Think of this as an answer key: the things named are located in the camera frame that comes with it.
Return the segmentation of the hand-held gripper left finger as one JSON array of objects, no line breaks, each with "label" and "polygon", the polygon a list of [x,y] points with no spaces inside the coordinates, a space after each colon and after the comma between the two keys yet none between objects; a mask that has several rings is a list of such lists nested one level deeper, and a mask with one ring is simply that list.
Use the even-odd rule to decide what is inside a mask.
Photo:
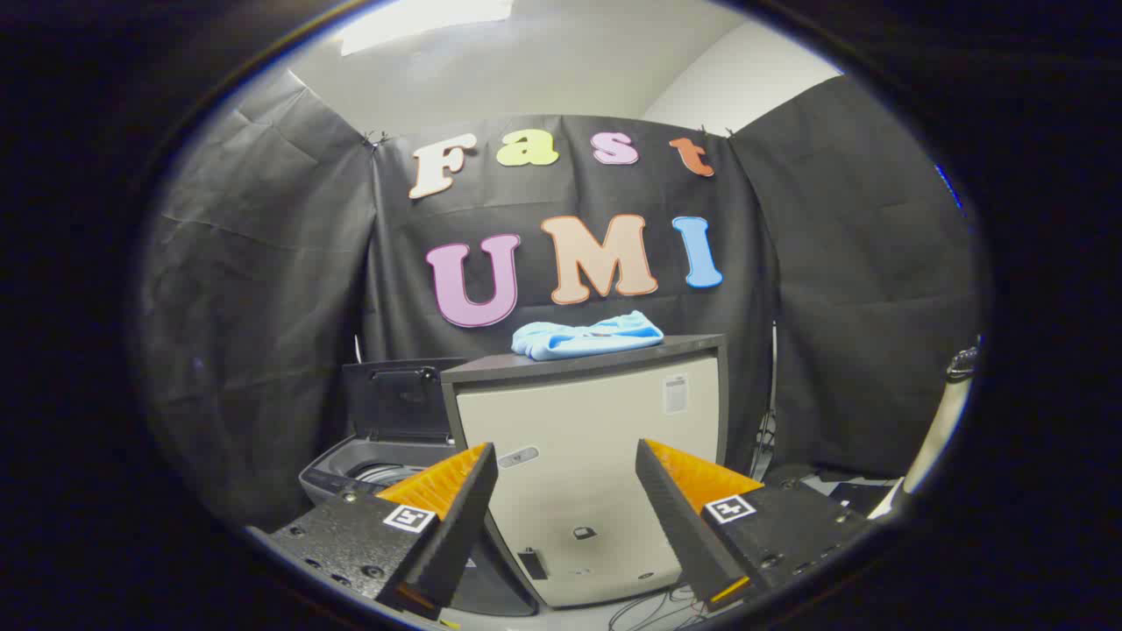
[{"label": "hand-held gripper left finger", "polygon": [[477,443],[385,490],[348,482],[264,534],[263,548],[351,609],[436,620],[465,575],[497,477],[493,443]]}]

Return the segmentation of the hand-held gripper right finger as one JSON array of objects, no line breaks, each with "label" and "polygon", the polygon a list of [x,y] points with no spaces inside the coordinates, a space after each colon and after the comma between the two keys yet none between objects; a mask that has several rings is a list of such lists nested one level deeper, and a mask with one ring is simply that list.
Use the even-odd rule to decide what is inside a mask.
[{"label": "hand-held gripper right finger", "polygon": [[785,598],[875,524],[802,482],[766,485],[645,438],[635,475],[707,612]]}]

